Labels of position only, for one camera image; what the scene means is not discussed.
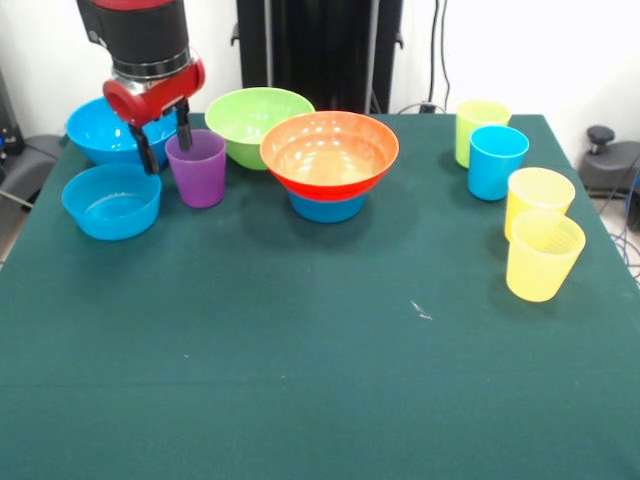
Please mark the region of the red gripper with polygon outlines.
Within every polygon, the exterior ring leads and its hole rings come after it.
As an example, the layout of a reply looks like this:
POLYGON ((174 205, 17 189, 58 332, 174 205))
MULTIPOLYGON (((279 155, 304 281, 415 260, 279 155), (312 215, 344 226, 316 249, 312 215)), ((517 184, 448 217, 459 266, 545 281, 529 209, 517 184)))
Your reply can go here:
POLYGON ((114 74, 102 87, 109 106, 122 121, 129 124, 129 131, 136 141, 144 171, 148 175, 158 174, 159 165, 146 134, 138 126, 145 126, 175 111, 180 149, 189 151, 193 145, 189 99, 203 87, 206 73, 202 60, 193 49, 175 57, 175 60, 183 59, 186 60, 184 66, 170 71, 164 77, 133 79, 114 74))

